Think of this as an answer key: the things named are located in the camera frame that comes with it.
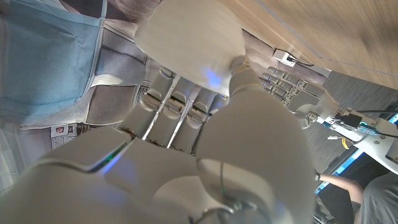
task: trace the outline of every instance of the person's arm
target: person's arm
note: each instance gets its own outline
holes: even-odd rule
[[[319,179],[347,190],[351,201],[362,204],[363,188],[357,181],[329,174],[320,174]]]

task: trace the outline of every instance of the black cable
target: black cable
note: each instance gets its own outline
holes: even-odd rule
[[[388,137],[392,137],[392,138],[398,138],[398,136],[393,136],[391,134],[384,134],[384,133],[379,133],[379,134],[384,135],[384,136],[388,136]]]
[[[290,57],[290,56],[288,56],[288,57],[286,58],[286,60],[288,60],[288,61],[290,61],[290,62],[299,63],[299,64],[302,64],[302,65],[305,65],[305,66],[308,66],[308,67],[314,66],[314,65],[307,64],[307,63],[299,62],[298,60],[296,60],[296,59],[294,59],[294,58],[292,58],[292,57]]]
[[[360,110],[358,113],[398,113],[396,110]]]

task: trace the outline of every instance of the gray fabric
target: gray fabric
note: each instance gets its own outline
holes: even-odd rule
[[[119,85],[140,85],[145,77],[145,65],[132,56],[101,49],[95,75],[110,74],[121,79]]]
[[[109,125],[121,122],[132,110],[136,86],[97,86],[86,123]]]
[[[102,41],[102,48],[111,50],[121,55],[128,55],[141,63],[146,61],[146,54],[134,43],[120,37],[119,35],[105,29]]]
[[[361,208],[361,204],[351,201],[351,205],[353,206],[353,214],[354,214],[354,217],[355,217],[356,212],[359,210],[359,208]]]
[[[398,224],[398,175],[391,172],[372,180],[359,212],[361,224]]]

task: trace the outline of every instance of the white plastic cover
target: white plastic cover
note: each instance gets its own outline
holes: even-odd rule
[[[135,41],[178,75],[227,96],[231,63],[245,55],[235,15],[215,0],[164,0],[139,26]]]

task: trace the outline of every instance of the person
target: person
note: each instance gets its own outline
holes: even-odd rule
[[[375,178],[365,189],[355,180],[335,175],[317,173],[315,179],[348,191],[355,224],[398,224],[397,174],[390,172]]]

